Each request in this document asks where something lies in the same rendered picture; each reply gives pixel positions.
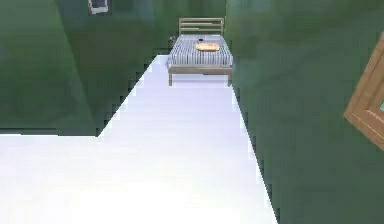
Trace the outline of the wooden bed with striped cover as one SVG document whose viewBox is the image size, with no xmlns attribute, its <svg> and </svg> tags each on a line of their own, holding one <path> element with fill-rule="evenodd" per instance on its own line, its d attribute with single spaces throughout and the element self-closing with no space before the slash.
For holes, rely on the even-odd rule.
<svg viewBox="0 0 384 224">
<path fill-rule="evenodd" d="M 177 37 L 168 55 L 166 67 L 168 84 L 173 84 L 175 74 L 226 75 L 228 86 L 232 84 L 233 55 L 224 39 L 224 18 L 178 19 Z M 195 48 L 198 43 L 216 43 L 219 51 L 204 52 Z"/>
</svg>

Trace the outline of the yellow pillow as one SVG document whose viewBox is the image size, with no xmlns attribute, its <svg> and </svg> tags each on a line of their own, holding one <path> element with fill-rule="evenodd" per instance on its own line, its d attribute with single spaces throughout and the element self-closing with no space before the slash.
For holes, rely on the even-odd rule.
<svg viewBox="0 0 384 224">
<path fill-rule="evenodd" d="M 213 52 L 213 51 L 219 51 L 220 46 L 216 43 L 198 43 L 195 45 L 195 48 L 199 51 L 204 51 L 204 52 Z"/>
</svg>

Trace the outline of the white framed wall picture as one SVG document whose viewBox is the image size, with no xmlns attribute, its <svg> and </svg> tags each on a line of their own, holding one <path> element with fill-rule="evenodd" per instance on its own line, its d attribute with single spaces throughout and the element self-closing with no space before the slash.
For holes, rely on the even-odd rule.
<svg viewBox="0 0 384 224">
<path fill-rule="evenodd" d="M 88 7 L 91 15 L 108 12 L 108 0 L 88 0 Z"/>
</svg>

